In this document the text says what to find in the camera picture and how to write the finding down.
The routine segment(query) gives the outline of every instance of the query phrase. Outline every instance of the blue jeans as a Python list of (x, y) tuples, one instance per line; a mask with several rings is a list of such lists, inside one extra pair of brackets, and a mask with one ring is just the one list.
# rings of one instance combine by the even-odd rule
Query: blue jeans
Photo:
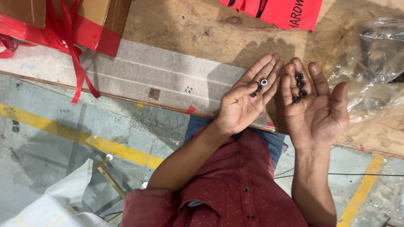
[[(189, 118), (188, 129), (187, 132), (185, 133), (185, 143), (189, 141), (189, 139), (196, 133), (196, 131), (198, 131), (198, 129), (211, 123), (212, 121), (213, 121), (212, 119), (191, 115), (191, 117)], [(285, 135), (275, 132), (267, 132), (255, 128), (249, 128), (249, 129), (257, 133), (266, 144), (269, 153), (271, 154), (272, 161), (274, 162), (274, 170), (275, 170), (282, 152)], [(232, 135), (231, 137), (236, 141), (243, 135), (244, 131), (245, 130), (243, 130), (238, 134)]]

